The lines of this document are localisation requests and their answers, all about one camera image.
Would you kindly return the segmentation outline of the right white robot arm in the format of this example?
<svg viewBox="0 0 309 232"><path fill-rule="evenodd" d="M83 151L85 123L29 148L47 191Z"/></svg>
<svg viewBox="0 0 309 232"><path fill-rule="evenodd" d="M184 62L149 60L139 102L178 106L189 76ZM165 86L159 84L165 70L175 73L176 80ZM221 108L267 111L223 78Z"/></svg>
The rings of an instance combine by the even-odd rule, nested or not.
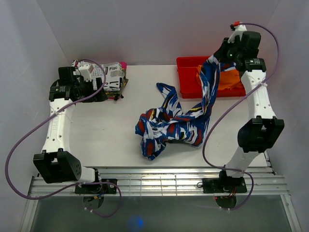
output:
<svg viewBox="0 0 309 232"><path fill-rule="evenodd" d="M238 148L218 179L219 189L229 192L244 176L244 171L261 153L272 148L284 129L271 107L266 79L266 65L258 58L261 35L254 31L234 31L215 53L220 62L234 63L244 86L249 120L238 131Z"/></svg>

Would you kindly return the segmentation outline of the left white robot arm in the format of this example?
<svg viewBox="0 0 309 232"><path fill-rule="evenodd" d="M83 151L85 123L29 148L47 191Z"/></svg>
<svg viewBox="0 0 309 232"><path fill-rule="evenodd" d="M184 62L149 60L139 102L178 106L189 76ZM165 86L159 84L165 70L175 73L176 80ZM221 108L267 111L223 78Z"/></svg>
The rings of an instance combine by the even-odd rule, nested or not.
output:
<svg viewBox="0 0 309 232"><path fill-rule="evenodd" d="M40 154L33 163L44 181L50 183L85 183L86 188L97 193L102 180L94 168L86 168L71 153L70 127L78 102L102 102L107 99L101 78L93 79L94 66L85 63L78 68L60 67L59 79L49 92L50 116L47 137Z"/></svg>

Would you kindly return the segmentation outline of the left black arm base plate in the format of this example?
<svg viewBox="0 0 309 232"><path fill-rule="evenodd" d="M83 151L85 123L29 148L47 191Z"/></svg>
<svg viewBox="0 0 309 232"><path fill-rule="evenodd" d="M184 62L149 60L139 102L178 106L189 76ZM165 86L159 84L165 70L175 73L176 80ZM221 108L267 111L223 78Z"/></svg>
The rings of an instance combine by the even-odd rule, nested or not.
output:
<svg viewBox="0 0 309 232"><path fill-rule="evenodd" d="M101 182L108 182L107 184L86 185L81 184L75 187L75 194L115 194L117 189L114 185L117 184L117 179L100 179Z"/></svg>

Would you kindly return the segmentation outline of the blue white patterned trousers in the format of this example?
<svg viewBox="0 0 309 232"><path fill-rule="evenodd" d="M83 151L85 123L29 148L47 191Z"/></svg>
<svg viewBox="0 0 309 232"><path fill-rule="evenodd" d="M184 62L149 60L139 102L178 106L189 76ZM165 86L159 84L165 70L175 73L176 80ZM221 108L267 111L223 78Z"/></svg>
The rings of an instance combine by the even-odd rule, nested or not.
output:
<svg viewBox="0 0 309 232"><path fill-rule="evenodd" d="M204 141L217 91L221 72L234 70L235 62L219 62L210 56L201 66L202 99L184 112L174 86L157 83L156 87L164 97L162 105L151 108L140 115L135 133L141 136L141 153L154 160L166 148L167 143L178 141L199 147Z"/></svg>

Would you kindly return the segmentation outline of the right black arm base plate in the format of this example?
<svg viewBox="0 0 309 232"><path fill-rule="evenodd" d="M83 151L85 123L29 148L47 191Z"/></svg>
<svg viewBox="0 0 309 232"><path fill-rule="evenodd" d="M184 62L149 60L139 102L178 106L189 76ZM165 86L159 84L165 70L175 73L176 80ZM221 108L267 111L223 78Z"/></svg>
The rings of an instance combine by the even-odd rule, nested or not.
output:
<svg viewBox="0 0 309 232"><path fill-rule="evenodd" d="M247 193L243 177L203 178L202 188L204 193Z"/></svg>

